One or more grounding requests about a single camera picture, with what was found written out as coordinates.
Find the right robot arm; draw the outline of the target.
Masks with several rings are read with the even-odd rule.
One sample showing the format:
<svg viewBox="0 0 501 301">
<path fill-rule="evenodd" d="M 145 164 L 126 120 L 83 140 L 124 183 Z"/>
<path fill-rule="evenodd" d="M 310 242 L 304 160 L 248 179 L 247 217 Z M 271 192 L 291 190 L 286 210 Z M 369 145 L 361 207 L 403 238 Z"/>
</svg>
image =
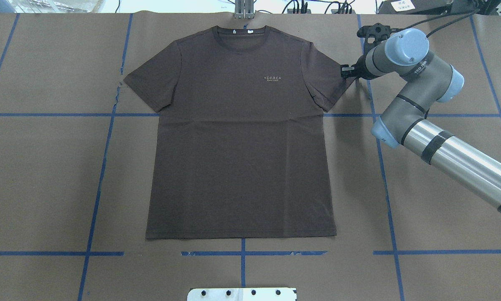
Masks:
<svg viewBox="0 0 501 301">
<path fill-rule="evenodd" d="M 342 65 L 343 78 L 396 73 L 406 82 L 374 122 L 372 135 L 391 148 L 403 145 L 501 214 L 501 163 L 427 119 L 435 102 L 450 101 L 462 90 L 462 74 L 430 50 L 419 29 L 375 23 L 359 28 L 357 36 L 364 40 L 363 55 Z"/>
</svg>

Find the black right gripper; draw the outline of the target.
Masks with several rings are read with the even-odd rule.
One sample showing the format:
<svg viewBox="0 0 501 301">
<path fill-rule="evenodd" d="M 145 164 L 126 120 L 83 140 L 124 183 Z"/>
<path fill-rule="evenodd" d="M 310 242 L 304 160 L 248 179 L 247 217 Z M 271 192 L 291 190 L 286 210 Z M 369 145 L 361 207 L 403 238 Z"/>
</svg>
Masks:
<svg viewBox="0 0 501 301">
<path fill-rule="evenodd" d="M 366 65 L 366 58 L 367 55 L 362 55 L 352 66 L 348 64 L 342 64 L 341 65 L 342 78 L 352 78 L 355 76 L 358 78 L 363 78 L 365 80 L 373 79 L 373 74 L 369 71 Z"/>
</svg>

